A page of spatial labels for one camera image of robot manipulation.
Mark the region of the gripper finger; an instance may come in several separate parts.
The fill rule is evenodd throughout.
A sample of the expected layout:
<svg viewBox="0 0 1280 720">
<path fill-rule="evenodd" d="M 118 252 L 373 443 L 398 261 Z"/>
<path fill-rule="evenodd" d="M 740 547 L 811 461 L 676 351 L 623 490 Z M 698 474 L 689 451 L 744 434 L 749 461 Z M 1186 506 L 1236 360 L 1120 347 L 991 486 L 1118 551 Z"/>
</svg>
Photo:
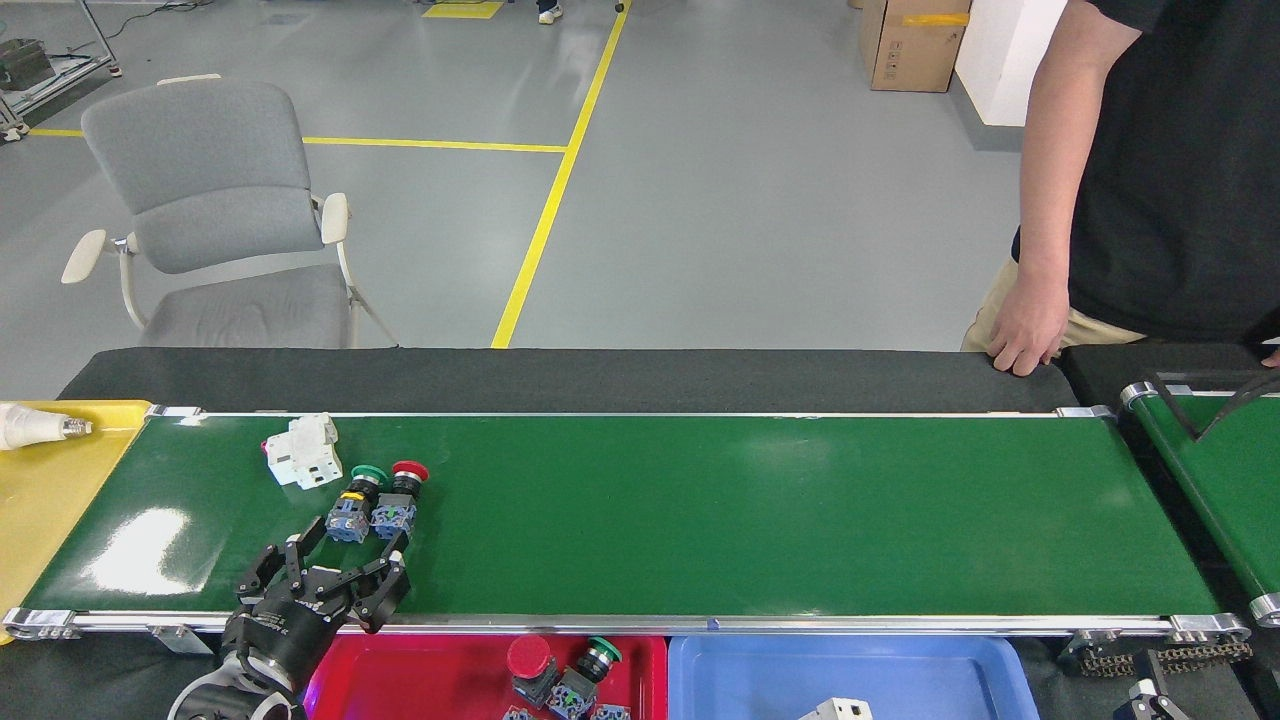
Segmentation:
<svg viewBox="0 0 1280 720">
<path fill-rule="evenodd" d="M 1147 650 L 1133 659 L 1137 683 L 1128 692 L 1125 719 L 1190 719 L 1169 696 L 1158 653 Z"/>
<path fill-rule="evenodd" d="M 333 592 L 347 602 L 349 619 L 366 633 L 379 632 L 411 588 L 403 557 L 408 543 L 410 533 L 398 530 L 376 560 L 342 571 L 333 582 Z"/>
<path fill-rule="evenodd" d="M 325 534 L 324 519 L 315 516 L 305 530 L 289 536 L 283 544 L 265 546 L 255 564 L 237 582 L 236 597 L 242 603 L 264 597 L 280 570 L 285 574 L 285 588 L 291 593 L 300 593 L 305 574 L 302 561 L 319 547 Z"/>
</svg>

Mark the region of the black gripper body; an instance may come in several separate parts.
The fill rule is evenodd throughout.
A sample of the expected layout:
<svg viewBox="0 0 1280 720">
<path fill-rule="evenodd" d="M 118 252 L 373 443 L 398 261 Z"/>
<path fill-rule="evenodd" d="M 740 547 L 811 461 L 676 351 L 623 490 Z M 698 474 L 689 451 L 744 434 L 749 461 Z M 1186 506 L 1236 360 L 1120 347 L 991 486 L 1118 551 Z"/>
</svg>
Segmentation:
<svg viewBox="0 0 1280 720">
<path fill-rule="evenodd" d="M 338 629 L 346 621 L 346 597 L 317 601 L 306 594 L 269 594 L 239 609 L 223 633 L 221 655 L 233 659 L 246 644 L 261 673 L 275 674 L 292 691 L 303 691 Z"/>
</svg>

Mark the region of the person's right hand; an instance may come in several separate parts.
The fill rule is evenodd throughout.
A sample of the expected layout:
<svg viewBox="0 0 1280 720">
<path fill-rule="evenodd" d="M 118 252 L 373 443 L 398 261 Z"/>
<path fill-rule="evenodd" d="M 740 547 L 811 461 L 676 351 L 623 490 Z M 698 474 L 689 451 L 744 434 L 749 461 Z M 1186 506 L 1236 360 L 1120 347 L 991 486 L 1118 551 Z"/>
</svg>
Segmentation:
<svg viewBox="0 0 1280 720">
<path fill-rule="evenodd" d="M 1018 277 L 995 318 L 987 354 L 998 372 L 1028 377 L 1060 350 L 1069 318 L 1068 284 Z"/>
</svg>

